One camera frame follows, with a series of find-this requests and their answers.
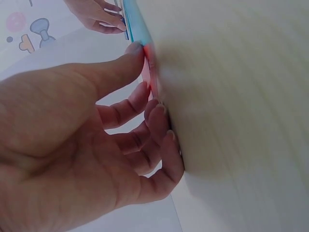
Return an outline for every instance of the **blue plastic strip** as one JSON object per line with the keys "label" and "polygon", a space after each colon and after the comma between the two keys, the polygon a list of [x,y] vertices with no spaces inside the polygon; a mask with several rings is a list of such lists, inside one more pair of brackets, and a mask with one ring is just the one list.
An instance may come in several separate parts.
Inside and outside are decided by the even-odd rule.
{"label": "blue plastic strip", "polygon": [[142,45],[152,42],[136,0],[123,0],[131,41],[140,41]]}

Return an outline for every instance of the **table surface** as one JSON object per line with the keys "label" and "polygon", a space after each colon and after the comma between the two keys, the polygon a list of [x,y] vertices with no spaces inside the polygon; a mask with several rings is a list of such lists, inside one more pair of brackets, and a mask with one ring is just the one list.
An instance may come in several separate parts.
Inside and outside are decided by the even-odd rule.
{"label": "table surface", "polygon": [[309,1],[137,3],[184,156],[183,231],[309,231]]}

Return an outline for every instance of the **blue cartoon figure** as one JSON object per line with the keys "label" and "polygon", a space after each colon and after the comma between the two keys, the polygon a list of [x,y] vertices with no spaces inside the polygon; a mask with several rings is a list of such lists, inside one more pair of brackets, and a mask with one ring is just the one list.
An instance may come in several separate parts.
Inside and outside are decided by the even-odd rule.
{"label": "blue cartoon figure", "polygon": [[48,34],[49,21],[47,18],[39,18],[30,25],[30,31],[41,36],[40,48],[55,41],[53,36]]}

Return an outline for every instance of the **hand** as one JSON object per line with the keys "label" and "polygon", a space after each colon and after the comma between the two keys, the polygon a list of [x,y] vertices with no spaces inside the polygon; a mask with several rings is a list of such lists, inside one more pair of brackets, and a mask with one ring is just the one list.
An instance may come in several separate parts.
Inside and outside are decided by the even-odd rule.
{"label": "hand", "polygon": [[126,30],[121,21],[123,17],[110,12],[119,12],[121,8],[105,0],[64,0],[64,2],[87,29],[104,34],[118,34]]}
{"label": "hand", "polygon": [[[95,105],[134,81],[144,54],[68,64],[0,82],[0,231],[62,232],[128,204],[167,197],[183,175],[163,105],[147,83],[112,106]],[[130,133],[108,135],[144,112]],[[162,159],[163,168],[143,177]]]}

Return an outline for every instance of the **finger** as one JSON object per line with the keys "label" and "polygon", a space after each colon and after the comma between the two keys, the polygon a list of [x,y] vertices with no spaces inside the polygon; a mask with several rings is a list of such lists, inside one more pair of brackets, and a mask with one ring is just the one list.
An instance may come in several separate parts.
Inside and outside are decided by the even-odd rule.
{"label": "finger", "polygon": [[111,26],[119,28],[121,31],[126,31],[125,24],[121,21],[120,18],[106,13],[104,10],[98,11],[92,15],[92,19],[109,23]]}
{"label": "finger", "polygon": [[110,11],[105,11],[105,12],[108,13],[109,15],[111,15],[111,16],[118,17],[119,19],[123,18],[121,14],[110,12]]}
{"label": "finger", "polygon": [[184,166],[175,134],[170,130],[160,149],[162,169],[152,177],[140,177],[140,194],[136,203],[148,203],[166,198],[179,183]]}
{"label": "finger", "polygon": [[130,153],[126,158],[138,175],[146,175],[152,172],[161,161],[159,150],[159,145],[150,139],[139,152]]}
{"label": "finger", "polygon": [[108,23],[105,23],[105,22],[99,22],[101,25],[106,25],[106,26],[109,26],[110,27],[110,25],[108,24]]}
{"label": "finger", "polygon": [[115,6],[108,2],[105,2],[105,9],[110,10],[110,11],[116,11],[116,12],[119,12],[122,10],[119,6]]}
{"label": "finger", "polygon": [[146,123],[149,120],[150,113],[158,104],[159,104],[159,101],[157,99],[153,99],[149,101],[148,104],[146,105],[146,109],[144,113],[144,118],[145,118]]}
{"label": "finger", "polygon": [[125,155],[140,151],[149,137],[150,132],[145,121],[129,133],[111,135],[111,138]]}
{"label": "finger", "polygon": [[105,0],[96,0],[96,2],[100,5],[100,7],[102,7],[102,9],[107,9],[107,10],[116,11],[116,12],[120,12],[122,10],[119,6],[110,4],[106,2]]}
{"label": "finger", "polygon": [[120,33],[123,33],[123,31],[118,29],[118,28],[107,27],[107,26],[101,25],[101,23],[103,23],[107,26],[109,25],[109,24],[104,23],[104,22],[96,21],[96,23],[93,25],[91,30],[96,31],[96,32],[100,32],[100,33],[103,33],[103,34],[120,34]]}
{"label": "finger", "polygon": [[140,83],[128,99],[111,106],[98,105],[104,129],[118,128],[144,111],[150,88],[147,82]]}
{"label": "finger", "polygon": [[161,145],[167,131],[169,130],[169,121],[166,109],[163,105],[158,104],[152,110],[147,126],[150,130],[151,137],[157,144]]}
{"label": "finger", "polygon": [[117,60],[94,64],[67,64],[62,69],[89,81],[91,90],[96,94],[95,101],[136,80],[144,66],[144,52],[139,42],[132,43],[126,54]]}

